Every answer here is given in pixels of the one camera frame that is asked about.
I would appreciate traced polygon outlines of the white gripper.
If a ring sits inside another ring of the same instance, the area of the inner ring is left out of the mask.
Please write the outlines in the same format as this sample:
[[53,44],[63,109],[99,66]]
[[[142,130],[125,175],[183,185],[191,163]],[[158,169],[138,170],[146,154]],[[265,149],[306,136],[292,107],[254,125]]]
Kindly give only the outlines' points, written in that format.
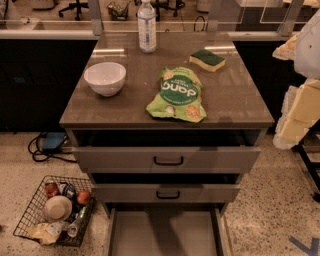
[[320,120],[320,9],[272,53],[274,58],[294,61],[295,71],[307,79],[299,87],[290,86],[282,104],[273,144],[286,150],[297,145]]

